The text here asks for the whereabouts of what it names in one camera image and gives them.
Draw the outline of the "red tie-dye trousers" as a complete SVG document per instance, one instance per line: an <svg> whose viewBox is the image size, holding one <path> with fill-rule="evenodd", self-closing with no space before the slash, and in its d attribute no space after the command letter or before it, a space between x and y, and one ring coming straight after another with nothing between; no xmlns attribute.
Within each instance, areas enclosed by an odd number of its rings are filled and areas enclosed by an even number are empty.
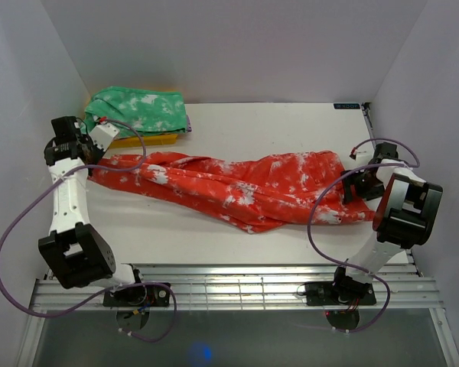
<svg viewBox="0 0 459 367"><path fill-rule="evenodd" d="M332 151L271 154L257 161L224 161L173 151L115 154L90 180L111 190L194 209L249 234L288 224L369 222L363 200L343 202L344 171Z"/></svg>

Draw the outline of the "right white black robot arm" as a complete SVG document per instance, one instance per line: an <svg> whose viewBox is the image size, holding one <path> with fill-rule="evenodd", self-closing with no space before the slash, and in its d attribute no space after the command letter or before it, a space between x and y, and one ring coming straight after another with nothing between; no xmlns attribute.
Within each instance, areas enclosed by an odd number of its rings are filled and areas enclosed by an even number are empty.
<svg viewBox="0 0 459 367"><path fill-rule="evenodd" d="M343 202L380 199L373 217L373 234L366 244L340 265L330 284L340 303L361 300L372 293L373 275L392 257L424 245L433 230L443 188L418 177L399 159L399 143L383 139L376 145L368 167L343 179Z"/></svg>

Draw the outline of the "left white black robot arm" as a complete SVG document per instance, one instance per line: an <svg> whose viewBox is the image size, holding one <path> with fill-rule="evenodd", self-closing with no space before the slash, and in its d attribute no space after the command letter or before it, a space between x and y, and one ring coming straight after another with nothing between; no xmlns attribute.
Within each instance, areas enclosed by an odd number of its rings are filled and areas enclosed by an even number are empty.
<svg viewBox="0 0 459 367"><path fill-rule="evenodd" d="M53 182L53 219L39 252L60 284L70 289L96 285L120 289L130 305L141 304L147 287L133 265L120 264L90 222L86 182L119 134L120 123L102 118L90 132L64 116L51 122L55 136L44 149Z"/></svg>

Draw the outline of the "dark table label sticker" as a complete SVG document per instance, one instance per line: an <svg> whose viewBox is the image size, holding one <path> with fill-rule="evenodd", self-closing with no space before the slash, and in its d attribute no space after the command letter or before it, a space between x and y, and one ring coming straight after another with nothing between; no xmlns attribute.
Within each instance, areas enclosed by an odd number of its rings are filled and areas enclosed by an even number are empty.
<svg viewBox="0 0 459 367"><path fill-rule="evenodd" d="M340 109L340 110L350 110L350 109L361 109L361 106L359 103L334 103L333 104L335 109Z"/></svg>

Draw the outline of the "purple folded garment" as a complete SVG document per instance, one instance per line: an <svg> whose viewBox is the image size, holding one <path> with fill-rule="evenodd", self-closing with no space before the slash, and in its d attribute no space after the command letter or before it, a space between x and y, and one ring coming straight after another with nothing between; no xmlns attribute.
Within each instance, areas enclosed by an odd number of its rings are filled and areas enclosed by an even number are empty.
<svg viewBox="0 0 459 367"><path fill-rule="evenodd" d="M189 133L189 132L192 132L192 126L191 126L191 122L190 122L190 117L189 117L189 115L186 115L186 118L187 118L186 133Z"/></svg>

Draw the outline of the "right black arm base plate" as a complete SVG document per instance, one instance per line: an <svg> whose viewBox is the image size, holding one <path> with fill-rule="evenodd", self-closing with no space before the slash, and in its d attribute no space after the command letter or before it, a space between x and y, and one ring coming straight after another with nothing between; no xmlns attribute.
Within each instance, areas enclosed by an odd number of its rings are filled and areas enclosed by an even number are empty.
<svg viewBox="0 0 459 367"><path fill-rule="evenodd" d="M360 306L376 305L371 284L345 287L332 281L307 282L304 284L304 295L308 306L346 306L356 302Z"/></svg>

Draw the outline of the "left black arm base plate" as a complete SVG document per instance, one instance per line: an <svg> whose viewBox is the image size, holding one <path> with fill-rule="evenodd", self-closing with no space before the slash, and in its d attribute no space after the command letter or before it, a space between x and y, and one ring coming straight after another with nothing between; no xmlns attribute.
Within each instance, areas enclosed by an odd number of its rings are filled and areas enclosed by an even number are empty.
<svg viewBox="0 0 459 367"><path fill-rule="evenodd" d="M170 283L132 287L104 294L104 307L167 307L170 303Z"/></svg>

